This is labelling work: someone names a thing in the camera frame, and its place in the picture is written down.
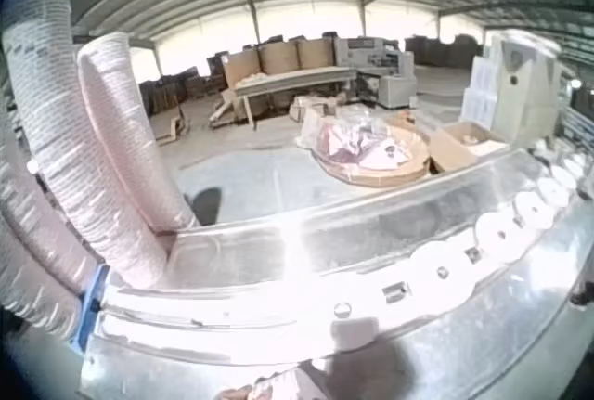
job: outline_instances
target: hand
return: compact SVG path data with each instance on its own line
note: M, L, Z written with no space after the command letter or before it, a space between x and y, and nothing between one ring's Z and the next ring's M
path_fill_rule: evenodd
M215 400L248 400L248 398L250 398L250 400L252 400L252 398L249 397L251 392L252 392L251 386L244 386L238 390L237 389L227 389L227 390L219 393L216 396ZM263 393L258 395L258 397L254 398L253 400L272 400L272 387L269 387L268 389L266 389L266 391L264 391Z

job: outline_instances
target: stacked paper cups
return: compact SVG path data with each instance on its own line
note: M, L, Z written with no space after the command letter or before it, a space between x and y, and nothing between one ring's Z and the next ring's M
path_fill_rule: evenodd
M75 331L81 303L35 262L0 214L0 303L61 339Z
M62 224L20 155L0 99L0 211L20 242L48 273L80 295L97 262Z
M102 36L78 53L86 109L129 199L156 232L198 224L165 169L132 71L128 36Z
M70 0L5 0L2 42L31 152L74 227L134 287L166 255L129 203L84 108Z

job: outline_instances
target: blue clip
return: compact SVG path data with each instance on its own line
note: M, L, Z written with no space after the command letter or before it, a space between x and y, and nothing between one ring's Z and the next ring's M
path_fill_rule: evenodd
M107 265L99 265L91 282L91 287L83 295L81 321L74 337L69 343L72 350L79 355L84 354L89 335L95 329L97 315L99 310L101 310L101 298L103 298L103 292L105 290L105 279L109 272L110 268Z

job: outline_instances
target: metal bolt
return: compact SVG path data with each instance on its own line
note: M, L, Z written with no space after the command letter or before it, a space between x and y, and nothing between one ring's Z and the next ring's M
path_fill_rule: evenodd
M353 311L349 303L338 303L334 306L334 315L339 319L346 319Z

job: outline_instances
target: warehouse wall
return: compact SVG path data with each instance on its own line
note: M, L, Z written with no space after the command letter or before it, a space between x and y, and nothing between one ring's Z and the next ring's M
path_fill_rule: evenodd
M285 39L304 35L313 39L326 31L341 37L357 37L363 27L357 0L275 0L257 5L262 40L282 34ZM435 9L394 0L378 0L366 6L368 36L400 41L412 35L437 36ZM442 39L454 41L459 33L483 41L483 29L471 19L452 16L442 19ZM210 73L207 57L228 50L238 52L244 45L255 44L256 36L249 9L235 8L202 17L177 32L156 40L163 73L173 74L197 66L200 75ZM133 65L139 82L158 78L154 59L149 52L133 52Z
M368 36L398 40L404 48L412 35L437 36L437 16L429 7L412 6L401 1L377 0L365 7Z
M342 38L363 34L359 9L353 1L276 0L257 6L262 41L274 35L285 39L304 35L319 38L335 31Z

